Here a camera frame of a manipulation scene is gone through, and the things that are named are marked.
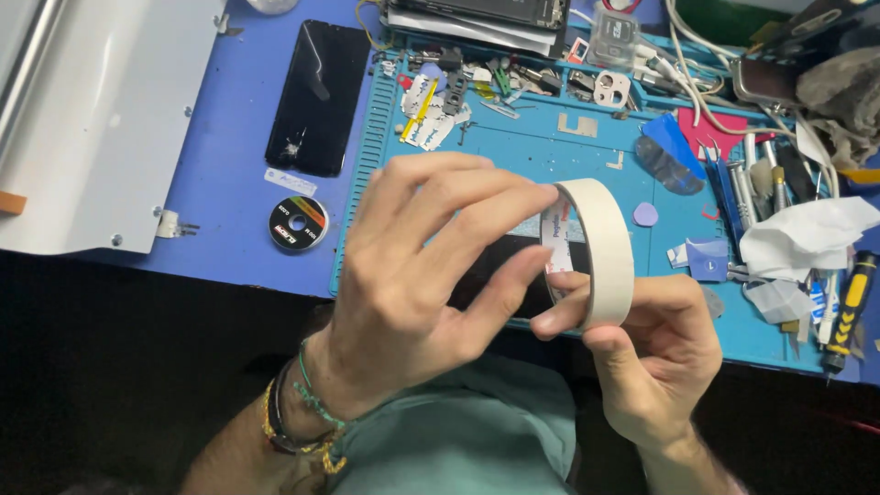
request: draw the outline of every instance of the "dark floor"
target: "dark floor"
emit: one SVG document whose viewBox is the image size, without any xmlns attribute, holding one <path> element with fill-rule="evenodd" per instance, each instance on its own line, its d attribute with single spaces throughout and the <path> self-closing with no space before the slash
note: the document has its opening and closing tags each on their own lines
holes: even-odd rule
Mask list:
<svg viewBox="0 0 880 495">
<path fill-rule="evenodd" d="M 172 490 L 295 352 L 323 302 L 5 253 L 0 294 L 2 493 L 59 492 L 96 476 Z M 579 345 L 568 352 L 589 369 Z M 725 365 L 696 419 L 756 493 L 880 492 L 880 435 L 823 411 L 880 420 L 880 391 Z M 608 457 L 601 434 L 592 438 L 585 462 Z"/>
</svg>

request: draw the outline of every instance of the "hand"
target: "hand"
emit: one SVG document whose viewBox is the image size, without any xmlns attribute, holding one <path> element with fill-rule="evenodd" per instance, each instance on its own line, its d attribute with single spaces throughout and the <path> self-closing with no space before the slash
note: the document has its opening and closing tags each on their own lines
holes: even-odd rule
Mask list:
<svg viewBox="0 0 880 495">
<path fill-rule="evenodd" d="M 545 340 L 579 325 L 590 296 L 590 277 L 582 273 L 554 273 L 547 281 L 572 292 L 532 319 L 535 335 Z M 636 278 L 623 328 L 587 330 L 583 343 L 593 352 L 605 417 L 617 433 L 648 450 L 692 436 L 691 413 L 722 361 L 703 292 L 692 278 Z"/>
<path fill-rule="evenodd" d="M 511 257 L 464 313 L 446 301 L 487 245 L 556 197 L 552 185 L 461 153 L 397 157 L 376 171 L 348 231 L 333 319 L 306 345 L 312 388 L 327 410 L 359 417 L 477 359 L 550 250 Z"/>
</svg>

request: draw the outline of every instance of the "screwdriver handle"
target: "screwdriver handle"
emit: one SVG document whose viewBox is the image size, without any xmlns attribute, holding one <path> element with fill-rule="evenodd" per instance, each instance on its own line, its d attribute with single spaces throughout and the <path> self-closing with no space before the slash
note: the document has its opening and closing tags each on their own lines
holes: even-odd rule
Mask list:
<svg viewBox="0 0 880 495">
<path fill-rule="evenodd" d="M 870 251 L 859 251 L 855 254 L 855 266 L 849 276 L 846 296 L 840 303 L 840 315 L 822 358 L 822 364 L 830 373 L 843 370 L 843 363 L 849 355 L 849 345 L 855 333 L 853 329 L 868 304 L 878 260 L 880 256 Z"/>
</svg>

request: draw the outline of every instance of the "blue silicone repair mat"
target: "blue silicone repair mat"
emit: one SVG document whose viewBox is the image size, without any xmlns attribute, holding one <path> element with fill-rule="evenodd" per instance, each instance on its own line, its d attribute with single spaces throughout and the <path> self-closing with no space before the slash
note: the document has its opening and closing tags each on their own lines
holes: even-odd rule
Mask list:
<svg viewBox="0 0 880 495">
<path fill-rule="evenodd" d="M 411 48 L 413 43 L 414 37 L 411 36 L 407 46 Z M 389 58 L 397 54 L 394 50 L 387 52 Z M 485 55 L 488 60 L 503 54 L 488 52 Z M 407 73 L 405 63 L 396 63 L 395 78 L 401 70 Z M 568 80 L 568 72 L 573 67 L 587 72 L 599 71 L 590 66 L 558 63 L 557 68 L 563 80 Z M 376 68 L 356 160 L 357 170 L 349 193 L 346 228 L 351 225 L 370 173 L 383 166 L 390 157 L 422 152 L 420 148 L 400 143 L 394 135 L 395 125 L 407 123 L 400 111 L 400 98 L 404 90 L 395 78 L 387 77 L 379 67 Z M 634 85 L 633 94 L 642 109 L 651 106 L 662 110 L 683 105 L 681 100 L 650 96 L 638 85 Z M 687 268 L 674 270 L 670 266 L 666 257 L 667 249 L 682 244 L 688 237 L 727 237 L 720 219 L 711 220 L 702 214 L 704 208 L 709 215 L 716 212 L 715 198 L 708 185 L 695 196 L 678 196 L 666 190 L 637 164 L 635 139 L 641 134 L 641 125 L 657 118 L 660 115 L 658 112 L 632 112 L 626 120 L 616 120 L 612 118 L 612 112 L 616 110 L 583 103 L 568 96 L 565 91 L 560 97 L 528 92 L 514 106 L 534 108 L 518 110 L 521 116 L 514 120 L 484 107 L 481 101 L 483 99 L 473 88 L 467 92 L 466 102 L 473 111 L 471 122 L 477 123 L 466 132 L 463 145 L 458 145 L 461 130 L 457 126 L 438 150 L 486 156 L 496 166 L 536 182 L 550 183 L 584 177 L 601 181 L 614 194 L 629 223 L 636 276 L 687 273 Z M 719 111 L 749 117 L 754 120 L 753 123 L 767 123 L 761 120 L 762 115 L 728 109 Z M 568 116 L 569 128 L 576 127 L 580 116 L 595 119 L 598 123 L 596 137 L 560 132 L 557 129 L 560 114 Z M 739 158 L 741 153 L 742 147 L 739 146 L 731 153 L 731 159 Z M 621 169 L 607 165 L 618 164 L 621 160 Z M 632 223 L 632 213 L 642 202 L 652 203 L 659 214 L 659 221 L 652 228 L 642 228 Z M 514 233 L 537 237 L 538 223 L 533 219 L 518 227 Z M 330 292 L 334 295 L 338 290 L 344 243 L 345 233 L 340 237 L 334 277 L 330 284 Z M 741 284 L 727 282 L 707 286 L 721 297 L 725 305 L 724 314 L 715 321 L 715 328 L 726 359 L 755 366 L 821 373 L 820 355 L 815 343 L 802 344 L 800 356 L 796 356 L 788 346 L 788 337 L 781 334 L 776 326 L 765 323 L 754 306 L 745 299 Z M 527 321 L 513 320 L 510 325 L 528 328 Z"/>
</svg>

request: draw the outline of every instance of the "green t-shirt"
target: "green t-shirt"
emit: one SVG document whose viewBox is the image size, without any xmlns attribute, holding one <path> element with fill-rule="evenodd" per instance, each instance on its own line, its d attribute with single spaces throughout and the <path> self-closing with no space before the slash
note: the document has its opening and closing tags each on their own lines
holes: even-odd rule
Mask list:
<svg viewBox="0 0 880 495">
<path fill-rule="evenodd" d="M 486 355 L 404 393 L 348 427 L 334 495 L 574 493 L 575 405 L 562 377 Z"/>
</svg>

